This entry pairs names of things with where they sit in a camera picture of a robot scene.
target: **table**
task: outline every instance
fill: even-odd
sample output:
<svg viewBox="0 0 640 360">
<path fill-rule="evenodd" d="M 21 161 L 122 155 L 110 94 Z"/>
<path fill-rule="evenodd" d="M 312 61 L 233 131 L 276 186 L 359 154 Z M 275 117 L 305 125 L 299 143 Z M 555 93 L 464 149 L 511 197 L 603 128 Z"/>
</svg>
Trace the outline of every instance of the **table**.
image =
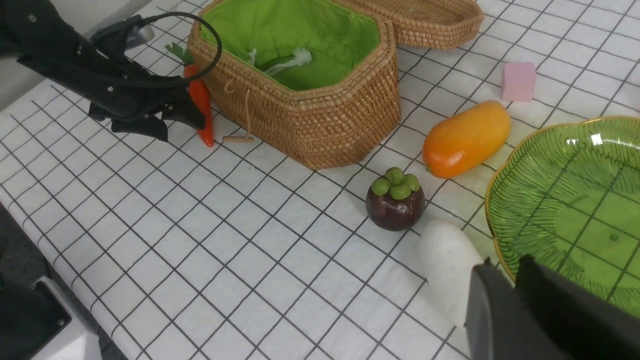
<svg viewBox="0 0 640 360">
<path fill-rule="evenodd" d="M 415 256 L 424 220 L 460 226 L 497 264 L 483 195 L 513 147 L 543 126 L 640 110 L 640 3 L 478 2 L 487 16 L 475 40 L 398 49 L 402 124 L 359 164 L 313 172 L 258 139 L 212 150 L 178 123 L 171 143 L 114 135 L 87 118 L 88 101 L 46 81 L 0 121 L 0 200 L 129 359 L 467 358 Z M 190 28 L 158 22 L 129 56 L 179 74 L 164 45 L 184 46 Z M 535 100 L 505 104 L 507 143 L 455 179 L 425 173 L 424 135 L 498 99 L 505 61 L 538 70 Z M 216 114 L 218 141 L 244 134 Z M 367 187 L 392 166 L 416 174 L 429 199 L 401 233 L 364 211 Z"/>
</svg>

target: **green glass plate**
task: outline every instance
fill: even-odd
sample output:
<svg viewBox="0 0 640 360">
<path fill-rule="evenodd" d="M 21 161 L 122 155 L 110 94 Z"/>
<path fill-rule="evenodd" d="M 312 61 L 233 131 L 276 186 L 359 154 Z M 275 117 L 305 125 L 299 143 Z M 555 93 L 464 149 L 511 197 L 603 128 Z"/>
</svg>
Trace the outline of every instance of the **green glass plate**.
<svg viewBox="0 0 640 360">
<path fill-rule="evenodd" d="M 485 210 L 512 279 L 530 254 L 640 317 L 640 119 L 532 134 L 490 181 Z"/>
</svg>

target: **green fabric lining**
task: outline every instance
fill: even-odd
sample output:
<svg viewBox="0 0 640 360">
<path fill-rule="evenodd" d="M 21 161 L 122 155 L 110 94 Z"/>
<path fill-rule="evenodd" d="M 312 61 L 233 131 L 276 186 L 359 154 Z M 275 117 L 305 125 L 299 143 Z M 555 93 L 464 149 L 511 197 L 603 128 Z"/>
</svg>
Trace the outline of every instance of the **green fabric lining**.
<svg viewBox="0 0 640 360">
<path fill-rule="evenodd" d="M 220 35 L 223 50 L 247 65 L 256 48 L 259 71 L 291 60 L 297 47 L 308 49 L 313 61 L 273 78 L 291 90 L 340 82 L 380 43 L 374 19 L 330 0 L 225 0 L 204 20 Z M 200 34 L 216 43 L 208 30 Z"/>
</svg>

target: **pink block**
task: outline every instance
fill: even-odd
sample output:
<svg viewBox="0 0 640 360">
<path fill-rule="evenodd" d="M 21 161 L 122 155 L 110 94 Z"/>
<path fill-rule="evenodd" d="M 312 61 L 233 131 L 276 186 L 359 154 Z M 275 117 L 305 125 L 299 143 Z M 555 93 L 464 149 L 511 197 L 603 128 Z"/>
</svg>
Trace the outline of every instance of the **pink block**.
<svg viewBox="0 0 640 360">
<path fill-rule="evenodd" d="M 535 88 L 536 66 L 533 63 L 504 64 L 502 101 L 531 101 Z"/>
</svg>

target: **white device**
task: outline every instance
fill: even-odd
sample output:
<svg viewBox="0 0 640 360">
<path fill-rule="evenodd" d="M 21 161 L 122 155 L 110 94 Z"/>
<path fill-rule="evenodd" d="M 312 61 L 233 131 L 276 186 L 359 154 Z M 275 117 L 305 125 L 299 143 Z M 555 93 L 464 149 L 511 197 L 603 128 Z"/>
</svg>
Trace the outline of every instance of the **white device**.
<svg viewBox="0 0 640 360">
<path fill-rule="evenodd" d="M 58 284 L 48 277 L 41 277 L 36 284 L 49 289 L 71 320 L 66 323 L 61 320 L 62 330 L 47 342 L 32 360 L 102 360 L 98 334 Z"/>
</svg>

